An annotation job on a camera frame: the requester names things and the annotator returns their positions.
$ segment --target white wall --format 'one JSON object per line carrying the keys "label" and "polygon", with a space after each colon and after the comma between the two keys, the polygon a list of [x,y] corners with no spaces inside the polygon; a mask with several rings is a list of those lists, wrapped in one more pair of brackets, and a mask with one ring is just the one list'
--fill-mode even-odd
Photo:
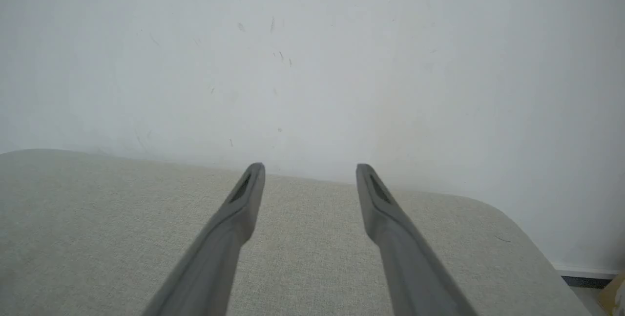
{"label": "white wall", "polygon": [[623,0],[0,5],[0,152],[369,162],[491,203],[555,264],[625,268]]}

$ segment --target baseboard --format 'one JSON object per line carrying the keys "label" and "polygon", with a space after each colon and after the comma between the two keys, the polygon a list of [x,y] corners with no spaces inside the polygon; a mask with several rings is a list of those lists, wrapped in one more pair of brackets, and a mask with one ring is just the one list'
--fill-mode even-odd
{"label": "baseboard", "polygon": [[590,269],[588,267],[576,267],[566,265],[553,265],[554,269],[558,271],[560,276],[571,276],[581,278],[596,278],[596,279],[614,279],[618,270],[605,270],[605,269]]}

